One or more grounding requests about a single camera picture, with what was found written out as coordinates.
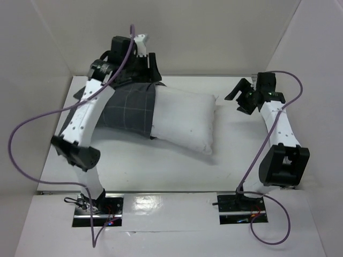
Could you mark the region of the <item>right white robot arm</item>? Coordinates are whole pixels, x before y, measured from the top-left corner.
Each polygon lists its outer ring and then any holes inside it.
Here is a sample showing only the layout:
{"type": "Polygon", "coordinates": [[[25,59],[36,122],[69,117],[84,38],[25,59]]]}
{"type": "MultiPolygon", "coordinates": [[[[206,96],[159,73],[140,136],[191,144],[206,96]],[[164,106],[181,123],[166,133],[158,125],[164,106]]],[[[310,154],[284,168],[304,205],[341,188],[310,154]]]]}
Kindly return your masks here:
{"type": "Polygon", "coordinates": [[[258,110],[265,122],[267,137],[261,147],[270,145],[270,148],[258,168],[262,187],[295,187],[302,179],[310,152],[293,133],[286,112],[290,103],[283,93],[277,92],[275,74],[274,71],[259,72],[254,85],[241,79],[225,99],[236,100],[237,110],[244,114],[251,115],[258,110]]]}

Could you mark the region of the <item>white pillow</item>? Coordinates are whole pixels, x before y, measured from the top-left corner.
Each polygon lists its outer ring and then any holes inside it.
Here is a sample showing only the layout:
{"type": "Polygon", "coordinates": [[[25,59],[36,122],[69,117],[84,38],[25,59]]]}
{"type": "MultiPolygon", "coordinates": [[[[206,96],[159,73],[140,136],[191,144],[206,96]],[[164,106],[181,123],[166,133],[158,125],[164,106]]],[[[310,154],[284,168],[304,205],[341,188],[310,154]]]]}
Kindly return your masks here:
{"type": "Polygon", "coordinates": [[[215,110],[214,95],[156,86],[151,136],[211,155],[215,110]]]}

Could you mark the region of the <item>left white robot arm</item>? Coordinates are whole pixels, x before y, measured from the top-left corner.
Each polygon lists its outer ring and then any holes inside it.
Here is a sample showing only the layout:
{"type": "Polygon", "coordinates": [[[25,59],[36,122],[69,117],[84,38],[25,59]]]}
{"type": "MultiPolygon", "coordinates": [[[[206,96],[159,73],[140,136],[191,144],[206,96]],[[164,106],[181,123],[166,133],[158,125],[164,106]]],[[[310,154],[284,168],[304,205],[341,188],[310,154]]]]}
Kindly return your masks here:
{"type": "Polygon", "coordinates": [[[106,191],[96,169],[100,151],[91,147],[94,129],[102,126],[151,137],[155,88],[162,78],[155,53],[146,51],[147,41],[146,34],[113,37],[111,49],[90,65],[85,86],[74,95],[77,106],[51,139],[86,186],[81,202],[95,214],[106,207],[106,191]]]}

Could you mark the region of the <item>dark grey checked pillowcase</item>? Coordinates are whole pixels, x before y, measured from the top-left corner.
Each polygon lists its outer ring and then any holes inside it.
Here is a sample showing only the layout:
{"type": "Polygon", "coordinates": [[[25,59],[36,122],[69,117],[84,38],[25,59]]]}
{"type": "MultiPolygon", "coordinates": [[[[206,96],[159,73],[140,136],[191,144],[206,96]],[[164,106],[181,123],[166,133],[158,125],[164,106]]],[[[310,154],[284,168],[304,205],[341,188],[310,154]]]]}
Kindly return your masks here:
{"type": "Polygon", "coordinates": [[[156,87],[161,82],[126,82],[118,88],[105,105],[97,127],[108,127],[151,136],[156,87]]]}

